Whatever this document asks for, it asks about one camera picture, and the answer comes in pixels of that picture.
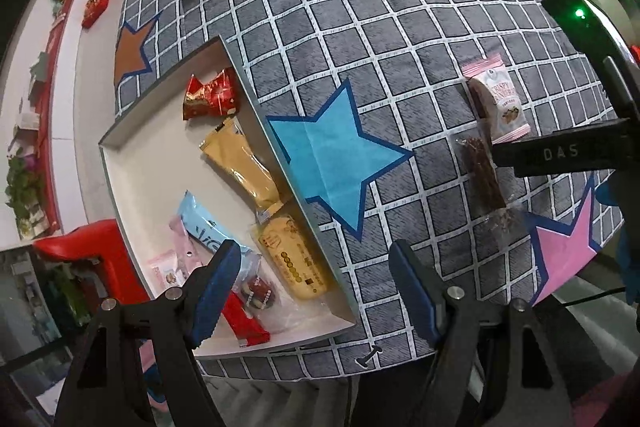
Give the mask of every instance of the snack wrapper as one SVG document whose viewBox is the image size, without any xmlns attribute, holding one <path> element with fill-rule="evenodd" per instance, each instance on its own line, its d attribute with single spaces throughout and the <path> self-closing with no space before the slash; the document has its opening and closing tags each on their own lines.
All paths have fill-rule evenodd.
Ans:
<svg viewBox="0 0 640 427">
<path fill-rule="evenodd" d="M 192 74 L 182 102 L 182 119 L 195 116 L 227 116 L 235 114 L 238 97 L 234 68 L 225 68 L 212 81 L 203 84 Z"/>
<path fill-rule="evenodd" d="M 513 141 L 530 131 L 522 102 L 500 54 L 465 66 L 462 74 L 484 108 L 492 143 Z"/>
<path fill-rule="evenodd" d="M 500 190 L 494 165 L 480 137 L 456 140 L 456 153 L 466 169 L 471 172 L 474 190 L 484 212 L 506 208 L 507 203 Z"/>
<path fill-rule="evenodd" d="M 210 221 L 215 227 L 215 222 L 212 219 Z M 190 274 L 196 268 L 202 266 L 202 261 L 193 248 L 193 243 L 187 234 L 180 216 L 172 217 L 169 221 L 169 228 L 173 232 L 172 239 L 174 241 L 174 249 L 150 261 L 150 265 L 158 282 L 158 287 L 162 288 L 163 291 L 171 288 L 171 286 L 182 286 Z M 217 242 L 210 242 L 207 248 L 215 253 L 219 246 L 220 244 Z M 259 266 L 260 259 L 260 254 L 254 251 L 247 249 L 242 252 L 242 263 L 238 278 L 222 309 L 222 314 L 229 323 L 229 326 L 231 326 L 241 347 L 256 346 L 257 344 L 269 342 L 271 339 L 269 331 L 265 330 L 255 317 L 245 312 L 242 298 L 235 293 L 236 289 L 241 289 L 242 283 L 247 280 L 250 281 L 251 277 L 255 275 L 252 267 Z M 254 295 L 252 297 L 254 301 L 257 301 L 257 296 Z M 268 304 L 270 299 L 273 298 L 274 295 L 272 292 L 272 294 L 264 298 L 265 304 Z"/>
<path fill-rule="evenodd" d="M 328 283 L 322 269 L 289 214 L 270 219 L 258 232 L 257 240 L 297 298 L 315 299 L 327 292 Z"/>
<path fill-rule="evenodd" d="M 175 250 L 168 250 L 154 257 L 149 261 L 149 266 L 153 270 L 158 288 L 162 291 L 171 286 L 182 286 L 189 277 L 185 267 L 180 265 Z"/>
<path fill-rule="evenodd" d="M 207 135 L 200 149 L 254 198 L 260 222 L 282 208 L 278 188 L 249 147 L 238 120 L 223 121 Z"/>
<path fill-rule="evenodd" d="M 328 312 L 321 301 L 298 301 L 289 295 L 262 255 L 250 256 L 250 266 L 244 278 L 236 280 L 233 293 L 242 300 L 245 313 L 257 318 L 271 334 L 298 327 Z"/>
<path fill-rule="evenodd" d="M 189 234 L 200 241 L 209 250 L 215 252 L 225 239 L 233 239 L 225 227 L 217 223 L 209 211 L 196 201 L 196 198 L 188 190 L 185 192 L 178 215 Z M 240 245 L 242 254 L 251 252 L 251 248 Z"/>
</svg>

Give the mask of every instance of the green plant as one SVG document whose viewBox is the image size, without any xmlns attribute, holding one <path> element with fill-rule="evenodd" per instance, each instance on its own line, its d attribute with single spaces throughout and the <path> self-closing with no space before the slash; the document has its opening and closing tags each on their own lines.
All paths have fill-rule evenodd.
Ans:
<svg viewBox="0 0 640 427">
<path fill-rule="evenodd" d="M 38 201 L 42 191 L 42 179 L 27 168 L 27 162 L 20 157 L 22 147 L 14 156 L 8 156 L 9 172 L 6 175 L 7 187 L 4 193 L 9 197 L 6 205 L 14 210 L 16 222 L 29 219 L 29 207 Z"/>
</svg>

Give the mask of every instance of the table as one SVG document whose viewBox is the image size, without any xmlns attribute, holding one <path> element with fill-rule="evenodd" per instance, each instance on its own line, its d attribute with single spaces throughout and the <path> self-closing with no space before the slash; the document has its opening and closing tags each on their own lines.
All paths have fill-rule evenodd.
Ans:
<svg viewBox="0 0 640 427">
<path fill-rule="evenodd" d="M 361 323 L 333 339 L 261 357 L 201 360 L 209 375 L 298 380 L 371 371 L 427 356 L 389 274 L 386 248 L 404 237 L 425 263 L 477 298 L 529 299 L 539 274 L 526 230 L 500 248 L 478 207 L 456 140 L 477 136 L 460 65 L 500 51 L 534 134 L 612 118 L 588 61 L 540 0 L 125 0 L 137 28 L 162 11 L 144 44 L 150 72 L 124 78 L 116 113 L 216 35 L 242 58 L 267 115 L 310 115 L 347 76 L 364 131 L 415 156 L 369 185 L 358 242 L 314 205 L 322 240 L 353 289 Z M 596 173 L 596 184 L 607 171 Z M 513 177 L 510 206 L 570 223 L 586 174 Z M 620 225 L 595 204 L 594 240 Z M 376 344 L 368 369 L 356 357 Z"/>
</svg>

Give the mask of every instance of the pink snack package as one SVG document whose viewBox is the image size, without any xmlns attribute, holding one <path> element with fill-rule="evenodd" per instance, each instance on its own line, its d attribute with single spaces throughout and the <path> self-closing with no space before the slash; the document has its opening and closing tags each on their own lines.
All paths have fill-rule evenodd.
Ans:
<svg viewBox="0 0 640 427">
<path fill-rule="evenodd" d="M 484 108 L 492 143 L 510 142 L 530 131 L 522 102 L 500 54 L 466 65 L 462 74 Z"/>
<path fill-rule="evenodd" d="M 174 216 L 169 221 L 169 228 L 174 232 L 174 250 L 178 255 L 178 264 L 184 264 L 187 273 L 191 273 L 196 268 L 202 266 L 202 261 L 193 247 L 191 238 L 184 228 L 180 216 Z"/>
<path fill-rule="evenodd" d="M 158 281 L 158 287 L 162 291 L 171 288 L 171 286 L 182 286 L 191 272 L 202 266 L 180 216 L 172 217 L 169 221 L 169 228 L 173 232 L 174 248 L 149 261 Z"/>
</svg>

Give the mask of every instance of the blue star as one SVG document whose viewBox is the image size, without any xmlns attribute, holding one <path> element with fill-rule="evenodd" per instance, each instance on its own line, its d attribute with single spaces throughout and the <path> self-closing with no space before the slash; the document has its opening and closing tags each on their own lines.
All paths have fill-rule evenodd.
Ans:
<svg viewBox="0 0 640 427">
<path fill-rule="evenodd" d="M 318 202 L 361 240 L 367 185 L 414 153 L 362 130 L 348 80 L 312 117 L 267 120 L 305 200 Z"/>
</svg>

